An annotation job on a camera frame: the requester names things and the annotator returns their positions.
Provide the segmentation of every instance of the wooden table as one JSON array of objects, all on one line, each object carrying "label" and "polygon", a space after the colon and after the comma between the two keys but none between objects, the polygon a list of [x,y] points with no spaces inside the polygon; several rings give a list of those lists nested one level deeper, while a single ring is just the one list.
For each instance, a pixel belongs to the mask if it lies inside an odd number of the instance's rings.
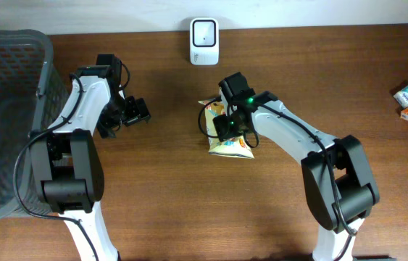
[{"label": "wooden table", "polygon": [[[143,97],[149,124],[95,137],[105,172],[102,211],[124,260],[249,260],[308,254],[317,223],[301,169],[262,138],[255,159],[207,154],[200,99],[241,71],[303,120],[363,143],[380,204],[354,255],[408,260],[408,122],[392,89],[408,80],[408,25],[224,30],[220,63],[191,65],[188,33],[52,36],[54,64],[68,73],[115,53],[129,67],[128,93]],[[0,220],[0,260],[78,260],[65,224]]]}]

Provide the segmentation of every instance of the plastic crate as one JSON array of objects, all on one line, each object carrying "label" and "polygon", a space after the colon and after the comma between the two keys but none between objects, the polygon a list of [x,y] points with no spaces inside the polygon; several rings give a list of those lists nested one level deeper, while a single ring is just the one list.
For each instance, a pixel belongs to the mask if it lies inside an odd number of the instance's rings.
[{"label": "plastic crate", "polygon": [[[68,99],[52,59],[52,44],[43,33],[0,30],[0,218],[26,216],[12,188],[15,160],[29,132],[47,128]],[[28,152],[18,176],[25,205],[40,214],[51,212],[36,196]]]}]

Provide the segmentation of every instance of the white wall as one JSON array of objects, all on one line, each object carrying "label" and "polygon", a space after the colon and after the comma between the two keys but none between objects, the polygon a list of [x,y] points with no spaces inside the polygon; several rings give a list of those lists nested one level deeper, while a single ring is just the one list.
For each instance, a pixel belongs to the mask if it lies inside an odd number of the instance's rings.
[{"label": "white wall", "polygon": [[408,0],[0,0],[0,29],[47,34],[187,30],[191,17],[220,28],[408,22]]}]

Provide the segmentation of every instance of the gray plastic bin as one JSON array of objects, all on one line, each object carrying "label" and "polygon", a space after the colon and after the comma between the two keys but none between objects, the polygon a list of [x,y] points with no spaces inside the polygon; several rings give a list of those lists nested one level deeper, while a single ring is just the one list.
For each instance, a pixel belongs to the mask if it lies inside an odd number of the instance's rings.
[{"label": "gray plastic bin", "polygon": [[[52,64],[48,37],[36,30],[0,30],[0,218],[26,216],[12,189],[12,171],[30,130],[47,128],[62,111],[68,93]],[[38,200],[27,152],[19,191],[34,212],[50,207]]]}]

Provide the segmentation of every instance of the robotic arm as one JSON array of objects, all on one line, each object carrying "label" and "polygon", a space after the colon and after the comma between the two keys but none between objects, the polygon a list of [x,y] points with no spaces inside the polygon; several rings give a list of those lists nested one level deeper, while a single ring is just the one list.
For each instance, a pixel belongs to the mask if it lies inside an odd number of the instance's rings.
[{"label": "robotic arm", "polygon": [[[229,112],[213,120],[219,140],[259,133],[293,157],[302,168],[308,207],[320,224],[312,259],[352,261],[354,234],[380,199],[360,142],[353,136],[339,139],[313,128],[273,94],[255,94],[240,72],[219,85]],[[345,168],[346,175],[336,180],[332,166]]]},{"label": "robotic arm", "polygon": [[125,98],[121,70],[122,63],[113,54],[100,54],[95,66],[78,68],[72,93],[49,128],[67,120],[64,117],[75,108],[72,117],[30,148],[38,198],[60,217],[79,220],[87,234],[65,221],[83,261],[96,259],[88,239],[99,260],[120,260],[101,213],[104,173],[93,142],[94,129],[102,138],[115,137],[113,128],[151,117],[143,99]]}]

